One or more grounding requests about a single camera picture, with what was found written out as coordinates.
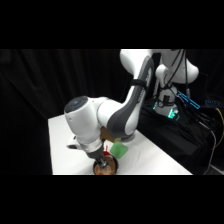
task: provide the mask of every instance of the red object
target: red object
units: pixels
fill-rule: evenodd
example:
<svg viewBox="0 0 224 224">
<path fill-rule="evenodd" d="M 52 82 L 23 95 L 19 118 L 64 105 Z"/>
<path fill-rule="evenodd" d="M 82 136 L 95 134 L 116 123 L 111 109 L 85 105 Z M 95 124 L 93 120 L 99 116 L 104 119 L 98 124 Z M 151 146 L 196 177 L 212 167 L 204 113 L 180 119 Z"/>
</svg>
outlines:
<svg viewBox="0 0 224 224">
<path fill-rule="evenodd" d="M 103 152 L 103 156 L 111 156 L 109 152 Z"/>
</svg>

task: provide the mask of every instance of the brown bowl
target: brown bowl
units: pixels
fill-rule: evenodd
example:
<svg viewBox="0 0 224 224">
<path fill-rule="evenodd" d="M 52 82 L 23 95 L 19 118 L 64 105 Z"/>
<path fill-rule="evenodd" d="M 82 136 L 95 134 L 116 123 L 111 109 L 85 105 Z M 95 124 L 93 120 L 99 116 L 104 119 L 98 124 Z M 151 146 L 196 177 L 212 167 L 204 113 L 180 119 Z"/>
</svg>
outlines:
<svg viewBox="0 0 224 224">
<path fill-rule="evenodd" d="M 113 174 L 113 175 L 116 175 L 116 174 L 117 174 L 117 171 L 118 171 L 118 169 L 119 169 L 119 164 L 118 164 L 117 159 L 116 159 L 114 156 L 111 155 L 111 157 L 113 158 L 114 163 L 115 163 L 115 171 L 114 171 L 114 174 Z M 95 163 L 93 164 L 93 173 L 94 173 L 94 175 L 96 175 L 96 176 L 98 176 L 98 175 L 95 173 L 95 168 L 96 168 L 97 165 L 98 165 L 98 164 L 97 164 L 97 162 L 95 161 Z"/>
</svg>

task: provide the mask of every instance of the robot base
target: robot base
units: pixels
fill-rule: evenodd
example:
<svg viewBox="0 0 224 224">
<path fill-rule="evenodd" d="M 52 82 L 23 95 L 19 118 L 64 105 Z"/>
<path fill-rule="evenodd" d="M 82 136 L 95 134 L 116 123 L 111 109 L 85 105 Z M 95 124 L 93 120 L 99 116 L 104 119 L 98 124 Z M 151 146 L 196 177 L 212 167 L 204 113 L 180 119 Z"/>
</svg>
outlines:
<svg viewBox="0 0 224 224">
<path fill-rule="evenodd" d="M 158 103 L 156 103 L 153 109 L 155 110 L 157 114 L 168 117 L 170 119 L 173 119 L 179 113 L 178 108 L 175 104 L 173 106 L 166 106 L 166 107 L 160 108 L 158 106 Z"/>
</svg>

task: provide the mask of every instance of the black cable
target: black cable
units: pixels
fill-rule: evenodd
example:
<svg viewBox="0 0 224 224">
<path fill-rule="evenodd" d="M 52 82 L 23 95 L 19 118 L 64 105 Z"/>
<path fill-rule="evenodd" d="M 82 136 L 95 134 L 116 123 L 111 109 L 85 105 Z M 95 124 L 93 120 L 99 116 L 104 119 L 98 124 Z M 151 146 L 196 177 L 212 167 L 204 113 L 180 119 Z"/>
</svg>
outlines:
<svg viewBox="0 0 224 224">
<path fill-rule="evenodd" d="M 186 95 L 187 98 L 190 99 L 190 90 L 188 88 L 188 71 L 187 71 L 187 50 L 185 49 L 185 73 L 186 73 Z"/>
<path fill-rule="evenodd" d="M 188 120 L 187 120 L 187 118 L 186 118 L 186 116 L 185 116 L 185 114 L 184 114 L 184 112 L 183 112 L 182 107 L 181 107 L 180 104 L 179 104 L 179 108 L 181 110 L 181 113 L 184 115 L 184 118 L 185 118 L 185 120 L 186 120 L 186 122 L 187 122 L 187 124 L 189 126 L 189 129 L 191 130 L 191 133 L 193 134 L 193 136 L 194 136 L 194 138 L 195 138 L 195 140 L 197 142 L 197 145 L 198 145 L 199 149 L 201 149 L 200 144 L 198 143 L 198 139 L 197 139 L 196 135 L 194 134 L 194 132 L 192 131 L 191 126 L 190 126 L 190 124 L 189 124 L 189 122 L 188 122 Z"/>
<path fill-rule="evenodd" d="M 123 90 L 123 93 L 122 93 L 122 96 L 121 96 L 121 98 L 120 98 L 120 101 L 119 101 L 119 102 L 121 102 L 121 101 L 122 101 L 122 99 L 123 99 L 123 97 L 124 97 L 124 93 L 125 93 L 126 88 L 127 88 L 127 84 L 128 84 L 128 77 L 129 77 L 129 73 L 128 73 L 128 72 L 126 72 L 126 73 L 127 73 L 126 83 L 125 83 L 125 87 L 124 87 L 124 90 Z"/>
<path fill-rule="evenodd" d="M 164 89 L 167 89 L 167 87 L 168 87 L 168 89 L 171 88 L 171 87 L 169 87 L 169 84 L 170 84 L 170 82 L 172 81 L 172 79 L 174 78 L 174 76 L 176 75 L 176 73 L 177 73 L 177 71 L 178 71 L 178 69 L 179 69 L 179 67 L 180 67 L 180 65 L 181 65 L 181 62 L 183 61 L 183 57 L 184 57 L 184 49 L 183 49 L 183 53 L 182 53 L 182 55 L 181 55 L 181 59 L 180 59 L 180 61 L 179 61 L 179 64 L 178 64 L 178 66 L 177 66 L 175 72 L 173 73 L 172 77 L 171 77 L 170 80 L 168 81 L 168 83 L 164 86 L 164 88 L 161 88 L 161 89 L 160 89 L 160 92 L 158 92 L 156 95 L 152 96 L 148 101 L 150 101 L 150 100 L 152 100 L 153 98 L 159 96 L 160 93 L 161 93 Z"/>
<path fill-rule="evenodd" d="M 176 62 L 177 58 L 178 58 L 178 57 L 179 57 L 179 55 L 180 55 L 180 52 L 181 52 L 181 49 L 179 50 L 179 52 L 178 52 L 178 54 L 177 54 L 177 56 L 176 56 L 176 58 L 175 58 L 175 60 L 174 60 L 174 62 L 173 62 L 173 64 L 172 64 L 172 66 L 175 64 L 175 62 Z"/>
</svg>

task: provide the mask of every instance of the green object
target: green object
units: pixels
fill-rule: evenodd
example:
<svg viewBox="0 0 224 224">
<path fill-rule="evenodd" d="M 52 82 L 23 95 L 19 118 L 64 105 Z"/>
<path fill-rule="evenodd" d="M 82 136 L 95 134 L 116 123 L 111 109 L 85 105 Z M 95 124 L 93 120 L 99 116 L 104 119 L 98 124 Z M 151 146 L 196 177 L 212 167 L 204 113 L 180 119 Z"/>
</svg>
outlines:
<svg viewBox="0 0 224 224">
<path fill-rule="evenodd" d="M 173 112 L 173 109 L 171 109 L 168 118 L 173 119 L 174 117 L 175 117 L 175 113 Z"/>
<path fill-rule="evenodd" d="M 116 158 L 120 159 L 128 151 L 128 147 L 124 146 L 121 142 L 114 143 L 110 153 Z"/>
</svg>

